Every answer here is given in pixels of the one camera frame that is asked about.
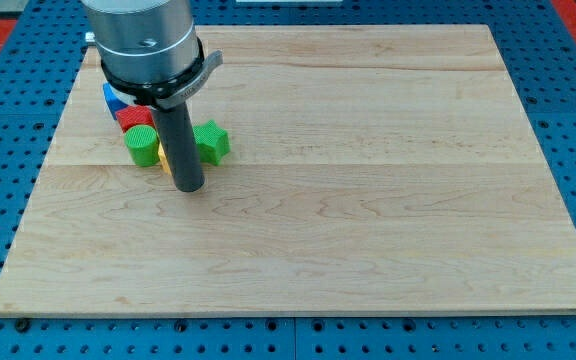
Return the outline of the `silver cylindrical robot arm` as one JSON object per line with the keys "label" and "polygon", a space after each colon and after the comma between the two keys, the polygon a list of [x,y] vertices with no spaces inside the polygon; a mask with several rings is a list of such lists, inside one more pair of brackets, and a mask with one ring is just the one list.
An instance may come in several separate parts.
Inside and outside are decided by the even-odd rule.
{"label": "silver cylindrical robot arm", "polygon": [[102,61],[128,83],[161,83],[200,57],[188,0],[83,0]]}

